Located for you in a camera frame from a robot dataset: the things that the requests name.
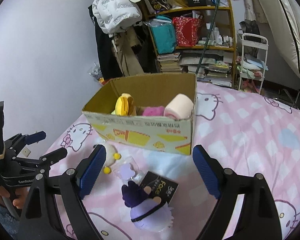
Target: bed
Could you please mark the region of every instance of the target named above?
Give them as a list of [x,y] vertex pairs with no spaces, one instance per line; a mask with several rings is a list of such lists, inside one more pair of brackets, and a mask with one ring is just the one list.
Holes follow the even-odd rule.
[[[262,173],[275,199],[285,238],[300,221],[300,111],[258,94],[206,83],[199,82],[197,92],[193,146],[201,144],[211,157],[237,174]],[[86,135],[82,130],[91,132]],[[85,116],[80,116],[47,151],[68,150],[68,156],[51,167],[50,175],[76,167],[102,141]],[[153,171],[177,181],[179,187],[170,203],[173,227],[150,233],[131,223],[130,209],[122,200],[121,180],[114,173],[100,173],[83,203],[97,229],[104,232],[104,239],[196,239],[216,200],[208,194],[192,157],[110,143],[123,158],[131,155],[144,173]],[[65,230],[75,238],[61,197],[56,197]],[[242,200],[240,195],[224,239],[234,232]]]

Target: red bag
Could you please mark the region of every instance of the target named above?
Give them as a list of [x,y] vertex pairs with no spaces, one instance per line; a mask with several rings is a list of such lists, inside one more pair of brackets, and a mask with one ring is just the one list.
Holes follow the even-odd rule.
[[202,19],[174,17],[172,22],[176,29],[178,46],[193,47],[198,43]]

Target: yellow plush toy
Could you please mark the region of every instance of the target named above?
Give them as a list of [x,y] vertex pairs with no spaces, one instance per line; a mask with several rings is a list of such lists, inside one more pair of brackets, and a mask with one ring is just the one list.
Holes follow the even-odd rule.
[[116,115],[137,115],[136,105],[134,99],[130,94],[122,93],[115,103]]

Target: purple plush toy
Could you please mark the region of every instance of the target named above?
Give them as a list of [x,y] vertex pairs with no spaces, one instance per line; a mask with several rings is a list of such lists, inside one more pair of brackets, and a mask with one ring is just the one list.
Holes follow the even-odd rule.
[[[128,186],[123,185],[121,191],[124,204],[131,208],[131,220],[138,220],[133,222],[137,228],[151,232],[161,232],[171,227],[173,223],[172,208],[168,207],[168,204],[165,203],[157,209],[156,207],[160,206],[161,198],[149,198],[149,193],[151,192],[149,186],[141,189],[135,182],[128,181]],[[151,214],[141,220],[139,219],[149,212]]]
[[146,107],[142,115],[144,116],[163,116],[164,106]]

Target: white puffer jacket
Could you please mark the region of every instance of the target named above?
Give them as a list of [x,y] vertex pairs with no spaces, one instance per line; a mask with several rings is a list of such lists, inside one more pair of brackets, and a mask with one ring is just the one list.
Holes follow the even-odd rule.
[[94,0],[92,11],[107,34],[125,32],[142,18],[139,7],[129,0]]

